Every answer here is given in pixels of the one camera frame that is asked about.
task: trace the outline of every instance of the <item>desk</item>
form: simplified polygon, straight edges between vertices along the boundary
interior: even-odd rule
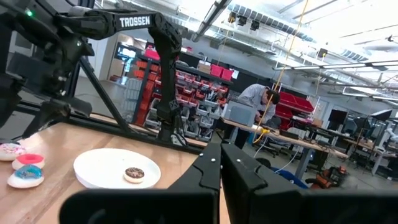
[[[224,118],[222,118],[222,120],[226,124],[233,125],[235,127],[244,129],[246,131],[256,132],[256,129],[257,129],[257,125],[253,125],[252,127],[248,127],[248,126],[245,126],[243,124],[238,124],[238,123],[235,123],[233,121],[230,121],[230,120],[227,120],[227,119],[224,119]],[[262,131],[262,127],[258,127],[258,133],[261,133],[261,131]],[[339,156],[339,157],[348,157],[346,154],[344,154],[342,152],[339,152],[339,151],[337,151],[335,149],[330,149],[330,148],[327,149],[327,148],[320,147],[320,146],[318,146],[316,144],[311,144],[311,143],[303,141],[303,140],[292,139],[292,138],[288,138],[286,136],[281,136],[279,134],[278,130],[275,130],[275,131],[276,131],[276,133],[270,132],[270,133],[267,134],[267,136],[270,137],[270,138],[273,138],[273,139],[280,139],[280,140],[287,141],[287,142],[290,142],[292,144],[295,144],[295,145],[303,147],[302,158],[300,160],[300,163],[298,164],[298,167],[297,167],[297,170],[296,170],[296,173],[295,173],[295,176],[297,178],[299,178],[299,179],[301,179],[303,177],[304,171],[307,168],[308,162],[310,161],[311,150],[312,149],[318,150],[318,151],[323,151],[323,152],[328,152],[328,153],[330,153],[332,155],[336,155],[336,156]]]
[[[162,177],[155,188],[165,189],[176,181],[197,158],[196,155],[126,139],[91,129],[58,123],[21,141],[29,152],[45,157],[45,180],[34,189],[13,189],[7,178],[10,162],[0,162],[0,223],[56,224],[60,206],[71,194],[84,189],[75,178],[73,161],[90,149],[115,147],[131,149],[149,157],[160,167]],[[220,223],[229,224],[223,191]]]
[[[349,151],[347,153],[348,156],[350,156],[353,153],[353,151],[354,151],[354,146],[356,145],[356,141],[350,140],[350,139],[344,139],[344,141],[350,143]],[[381,151],[377,150],[376,148],[374,149],[374,152],[372,152],[373,147],[371,147],[371,146],[369,146],[367,144],[359,143],[358,146],[361,146],[362,148],[370,150],[370,152],[368,152],[368,151],[366,151],[366,152],[370,153],[371,156],[372,156],[373,153],[375,153],[377,155],[377,158],[374,161],[374,165],[373,165],[373,168],[372,168],[372,171],[371,171],[372,175],[376,174],[377,169],[379,168],[381,160],[383,158],[396,158],[397,157],[395,154],[390,154],[387,151],[386,152],[381,152]]]
[[[101,116],[99,114],[91,114],[90,117],[91,118],[95,118],[95,119],[100,119],[102,121],[107,121],[107,122],[110,122],[110,123],[114,123],[114,124],[118,123],[112,118],[109,118],[109,117],[106,117],[106,116]],[[135,130],[140,131],[140,132],[143,132],[143,133],[153,132],[153,133],[157,134],[159,132],[156,129],[151,129],[151,128],[146,129],[146,128],[137,126],[135,124],[129,124],[129,126],[130,126],[130,128],[135,129]],[[198,140],[191,139],[191,138],[185,138],[185,139],[187,140],[188,143],[193,144],[195,146],[199,146],[199,147],[206,147],[207,146],[207,142],[198,141]]]

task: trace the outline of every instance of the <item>white plate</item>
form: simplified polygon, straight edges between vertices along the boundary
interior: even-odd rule
[[[144,171],[142,183],[132,184],[123,177],[129,167]],[[146,189],[160,179],[159,166],[148,157],[125,149],[93,149],[80,154],[73,163],[76,178],[87,188]]]

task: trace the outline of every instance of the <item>gray box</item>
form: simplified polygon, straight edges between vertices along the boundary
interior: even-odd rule
[[[256,118],[257,110],[252,106],[244,105],[235,101],[229,101],[225,106],[223,115],[224,119],[252,127]]]

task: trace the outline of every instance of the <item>dark hair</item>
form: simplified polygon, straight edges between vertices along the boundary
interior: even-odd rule
[[[267,99],[269,100],[269,99],[271,98],[272,95],[273,95],[273,97],[272,97],[272,104],[274,104],[274,105],[278,104],[278,103],[279,103],[279,100],[280,100],[279,93],[276,92],[275,90],[268,90],[268,91],[267,91]]]

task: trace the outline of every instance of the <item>pink frosted donut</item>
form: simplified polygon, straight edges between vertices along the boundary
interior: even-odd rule
[[[44,158],[37,154],[24,154],[18,156],[14,162],[12,162],[12,168],[15,170],[18,170],[25,165],[34,165],[42,169],[44,167]]]
[[[14,143],[0,144],[0,161],[13,161],[23,154],[26,154],[24,146]]]

